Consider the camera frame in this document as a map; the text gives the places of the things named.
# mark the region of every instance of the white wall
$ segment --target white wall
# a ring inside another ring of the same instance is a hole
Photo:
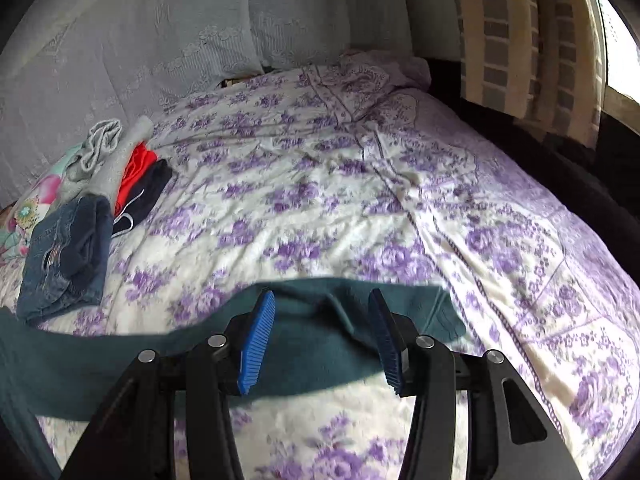
[[[460,60],[454,0],[406,0],[416,56]]]

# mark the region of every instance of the gray cloth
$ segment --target gray cloth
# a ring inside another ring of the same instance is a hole
[[[80,196],[94,194],[107,197],[113,213],[118,190],[122,183],[122,176],[131,158],[131,153],[140,142],[149,140],[153,132],[154,124],[151,119],[146,115],[138,117],[135,124],[126,133],[122,134],[116,149],[107,157],[100,170],[94,173],[91,181],[82,190]]]
[[[71,202],[89,184],[95,170],[120,142],[122,124],[117,119],[100,121],[90,130],[76,156],[66,166],[65,174],[47,215],[61,205]]]

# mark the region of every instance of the wrinkled sheet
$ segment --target wrinkled sheet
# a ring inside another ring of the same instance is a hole
[[[148,219],[112,242],[101,306],[43,328],[167,332],[257,280],[441,285],[468,331],[452,347],[504,352],[583,476],[599,478],[639,420],[640,291],[428,83],[423,60],[373,52],[180,101],[150,141],[177,174]],[[21,270],[0,269],[4,304],[14,306]],[[454,479],[464,478],[464,405],[460,396]],[[380,374],[261,399],[232,419],[247,478],[395,480],[411,414]],[[64,465],[85,423],[40,423]]]

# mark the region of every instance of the pillow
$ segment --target pillow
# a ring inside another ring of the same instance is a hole
[[[56,191],[62,182],[65,168],[81,146],[82,144],[76,144],[67,150],[62,158],[15,203],[6,223],[3,223],[0,229],[0,266],[13,258],[27,255],[33,228],[45,217],[51,203],[56,199]]]

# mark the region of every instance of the white drawstring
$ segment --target white drawstring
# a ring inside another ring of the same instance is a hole
[[[142,194],[145,192],[145,190],[143,189],[142,191],[140,191],[140,193],[133,197],[131,200],[129,200],[125,206],[122,208],[122,211],[120,212],[120,214],[118,216],[116,216],[115,220],[113,221],[113,225],[116,225],[120,220],[122,220],[123,218],[126,218],[127,220],[129,220],[130,222],[130,226],[127,229],[123,229],[122,231],[118,231],[117,233],[111,235],[111,239],[113,240],[114,238],[117,238],[118,236],[121,235],[125,235],[129,232],[132,231],[133,229],[133,217],[129,214],[129,213],[125,213],[127,207],[129,207],[132,203],[134,203],[137,199],[139,199]]]

